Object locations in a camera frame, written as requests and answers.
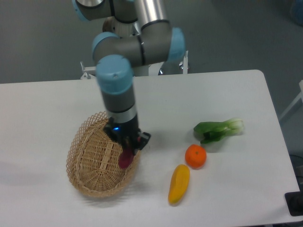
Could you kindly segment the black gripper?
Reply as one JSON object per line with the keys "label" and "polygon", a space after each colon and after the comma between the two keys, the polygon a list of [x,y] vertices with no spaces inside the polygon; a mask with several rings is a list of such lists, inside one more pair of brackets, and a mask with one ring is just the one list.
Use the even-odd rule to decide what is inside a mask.
{"label": "black gripper", "polygon": [[139,129],[138,117],[127,122],[117,123],[113,117],[109,117],[103,131],[113,141],[117,142],[122,148],[133,148],[133,154],[142,150],[149,142],[151,134],[142,132]]}

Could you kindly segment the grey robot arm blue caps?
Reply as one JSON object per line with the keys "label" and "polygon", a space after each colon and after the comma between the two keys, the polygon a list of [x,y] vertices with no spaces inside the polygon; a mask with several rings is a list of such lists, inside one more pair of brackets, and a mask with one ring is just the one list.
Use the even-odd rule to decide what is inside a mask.
{"label": "grey robot arm blue caps", "polygon": [[186,51],[183,32],[170,25],[161,0],[75,0],[72,4],[82,20],[112,17],[116,22],[110,32],[95,37],[92,58],[109,116],[105,132],[135,155],[150,134],[139,129],[133,69],[182,59]]}

